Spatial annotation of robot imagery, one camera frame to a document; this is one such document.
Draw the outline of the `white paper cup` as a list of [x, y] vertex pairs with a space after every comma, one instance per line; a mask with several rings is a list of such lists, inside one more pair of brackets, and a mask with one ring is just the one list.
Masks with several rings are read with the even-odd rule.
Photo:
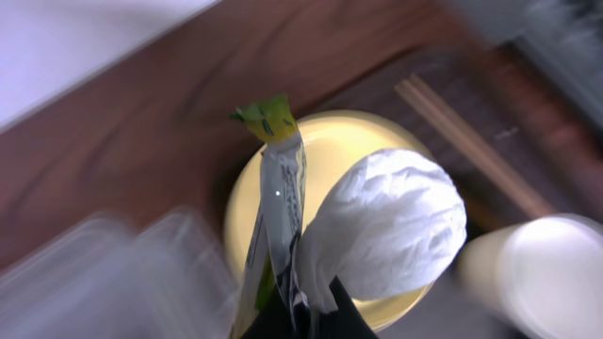
[[484, 234], [458, 261], [463, 286], [529, 338], [602, 336], [602, 226], [559, 214]]

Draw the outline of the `white tissue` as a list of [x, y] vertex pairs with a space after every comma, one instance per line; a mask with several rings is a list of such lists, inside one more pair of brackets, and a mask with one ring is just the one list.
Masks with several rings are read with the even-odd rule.
[[336, 310], [339, 280], [361, 301], [433, 283], [466, 240], [464, 201], [447, 173], [420, 153], [385, 149], [355, 163], [302, 234], [296, 268], [310, 306]]

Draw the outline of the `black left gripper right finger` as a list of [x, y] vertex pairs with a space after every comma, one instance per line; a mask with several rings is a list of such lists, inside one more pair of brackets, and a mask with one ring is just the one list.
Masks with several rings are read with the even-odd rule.
[[378, 339], [362, 318], [348, 292], [337, 277], [329, 285], [337, 309], [319, 314], [312, 338], [317, 339]]

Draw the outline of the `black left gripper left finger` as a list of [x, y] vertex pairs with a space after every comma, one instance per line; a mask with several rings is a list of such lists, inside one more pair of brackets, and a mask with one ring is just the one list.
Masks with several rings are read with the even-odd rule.
[[299, 339], [293, 329], [291, 313], [279, 294], [271, 294], [264, 309], [241, 339]]

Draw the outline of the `green yellow snack wrapper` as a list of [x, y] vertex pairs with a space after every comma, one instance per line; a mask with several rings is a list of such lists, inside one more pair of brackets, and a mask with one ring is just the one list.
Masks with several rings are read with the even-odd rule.
[[232, 117], [242, 121], [266, 148], [260, 163], [260, 203], [230, 336], [241, 338], [271, 294], [281, 296], [299, 333], [306, 326], [304, 295], [295, 272], [305, 198], [301, 132], [284, 94], [239, 107]]

